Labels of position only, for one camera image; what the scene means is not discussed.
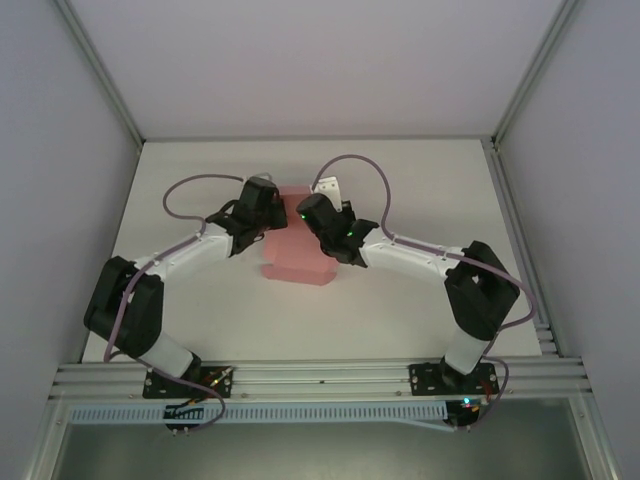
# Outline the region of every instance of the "white ceiling panel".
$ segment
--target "white ceiling panel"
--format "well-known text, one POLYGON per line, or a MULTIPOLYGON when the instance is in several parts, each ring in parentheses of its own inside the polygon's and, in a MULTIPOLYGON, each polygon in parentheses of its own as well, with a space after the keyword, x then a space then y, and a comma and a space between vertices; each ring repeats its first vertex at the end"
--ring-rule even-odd
POLYGON ((73 0, 143 136, 487 134, 561 0, 73 0))

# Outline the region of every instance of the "pink block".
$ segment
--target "pink block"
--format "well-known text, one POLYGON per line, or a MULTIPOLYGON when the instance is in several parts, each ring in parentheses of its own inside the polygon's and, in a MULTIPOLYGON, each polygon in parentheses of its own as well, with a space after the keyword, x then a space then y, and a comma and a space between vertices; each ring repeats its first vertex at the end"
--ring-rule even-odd
POLYGON ((262 275, 272 280, 326 285, 336 277, 338 261, 322 253, 318 239, 296 212, 311 190, 308 186, 278 188, 289 226, 266 232, 263 256, 270 265, 261 267, 262 275))

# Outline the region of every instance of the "white table surface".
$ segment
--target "white table surface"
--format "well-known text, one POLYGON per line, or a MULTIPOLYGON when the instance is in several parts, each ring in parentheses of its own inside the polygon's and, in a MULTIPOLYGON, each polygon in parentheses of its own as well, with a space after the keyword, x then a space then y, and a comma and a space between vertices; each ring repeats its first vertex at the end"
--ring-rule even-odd
MULTIPOLYGON (((238 141, 146 143, 114 255, 134 259, 162 251, 195 230, 168 217, 166 189, 198 173, 240 176, 268 171, 279 185, 309 184, 329 159, 358 153, 389 177, 389 227, 444 245, 489 244, 518 276, 479 140, 238 141)), ((376 172, 345 160, 338 176, 356 215, 378 221, 384 188, 376 172)), ((240 184, 198 180, 169 200, 180 213, 206 216, 237 198, 240 184)), ((444 286, 393 272, 340 266, 317 287, 267 280, 262 246, 219 263, 189 281, 166 283, 164 330, 205 360, 342 360, 438 357, 455 323, 444 286)), ((521 295, 507 321, 528 311, 521 295)), ((91 334, 84 361, 101 361, 106 342, 91 334)), ((500 335, 492 354, 540 355, 532 323, 500 335)))

